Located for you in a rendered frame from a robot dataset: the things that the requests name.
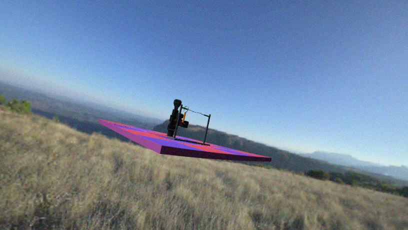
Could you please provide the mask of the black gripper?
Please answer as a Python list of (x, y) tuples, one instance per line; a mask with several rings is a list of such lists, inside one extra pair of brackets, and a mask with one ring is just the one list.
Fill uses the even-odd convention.
[[(178, 126), (183, 127), (183, 128), (188, 128), (189, 122), (184, 120), (184, 123), (183, 123), (182, 121), (183, 121), (183, 120), (180, 120), (180, 119), (179, 119)], [(177, 125), (177, 119), (174, 118), (174, 117), (172, 117), (172, 118), (170, 119), (170, 122), (169, 122), (169, 123), (170, 123), (171, 125)]]

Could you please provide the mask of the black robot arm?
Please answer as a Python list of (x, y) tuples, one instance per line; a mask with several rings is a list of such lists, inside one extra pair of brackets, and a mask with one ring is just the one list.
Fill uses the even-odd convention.
[[(173, 117), (173, 118), (175, 118), (175, 119), (178, 119), (178, 115), (179, 115), (179, 111), (178, 111), (178, 108), (180, 107), (180, 105), (181, 105), (181, 100), (179, 100), (179, 99), (175, 99), (174, 100), (174, 102), (173, 102), (173, 104), (174, 104), (174, 109), (172, 110), (172, 115), (170, 115), (170, 119), (169, 119), (169, 122), (170, 122), (170, 120), (171, 120), (171, 118)], [(184, 117), (184, 114), (182, 114), (182, 113), (180, 113), (180, 120), (182, 121), (182, 118)], [(176, 130), (176, 125), (174, 124), (174, 125), (172, 125), (172, 124), (168, 124), (168, 127), (167, 127), (167, 135), (166, 136), (170, 136), (170, 137), (173, 137), (173, 135), (174, 135), (174, 132), (175, 132), (175, 130)]]

